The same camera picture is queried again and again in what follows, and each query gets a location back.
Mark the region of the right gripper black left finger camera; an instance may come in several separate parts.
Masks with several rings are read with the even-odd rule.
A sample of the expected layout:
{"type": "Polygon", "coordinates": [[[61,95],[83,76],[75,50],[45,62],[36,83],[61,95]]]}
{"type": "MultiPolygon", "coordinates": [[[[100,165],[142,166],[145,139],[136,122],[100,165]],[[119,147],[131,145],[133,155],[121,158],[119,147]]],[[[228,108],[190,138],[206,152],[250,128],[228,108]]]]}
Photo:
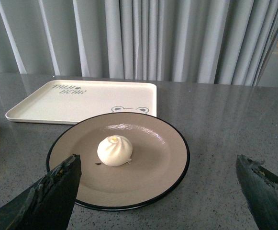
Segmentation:
{"type": "Polygon", "coordinates": [[[65,230],[81,178],[73,154],[0,208],[0,230],[65,230]]]}

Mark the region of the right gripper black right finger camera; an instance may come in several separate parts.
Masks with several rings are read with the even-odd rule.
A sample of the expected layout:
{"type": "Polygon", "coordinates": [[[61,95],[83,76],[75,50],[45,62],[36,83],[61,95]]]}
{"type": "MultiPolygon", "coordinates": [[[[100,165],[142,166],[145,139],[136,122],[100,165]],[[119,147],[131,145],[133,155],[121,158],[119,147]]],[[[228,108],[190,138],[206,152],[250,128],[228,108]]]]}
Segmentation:
{"type": "Polygon", "coordinates": [[[245,155],[236,159],[236,174],[248,208],[260,230],[278,230],[278,176],[245,155]]]}

